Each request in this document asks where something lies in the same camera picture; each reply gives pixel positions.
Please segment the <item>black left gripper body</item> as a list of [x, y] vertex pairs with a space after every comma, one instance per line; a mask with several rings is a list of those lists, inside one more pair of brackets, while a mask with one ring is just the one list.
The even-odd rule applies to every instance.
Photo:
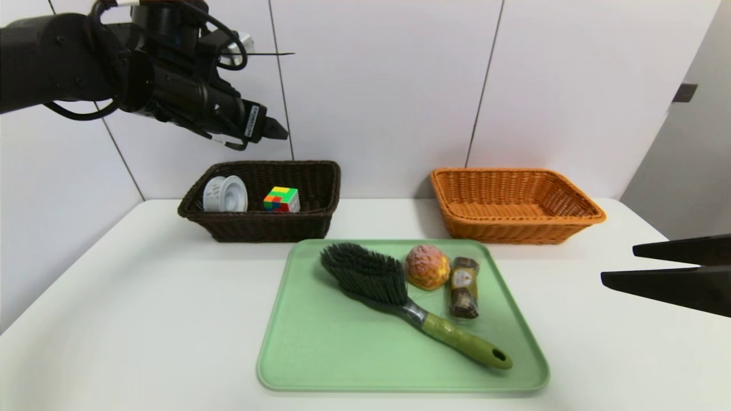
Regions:
[[198, 128], [203, 137], [223, 146], [247, 146], [261, 140], [266, 107], [243, 99], [232, 87], [201, 82], [199, 93], [203, 108]]

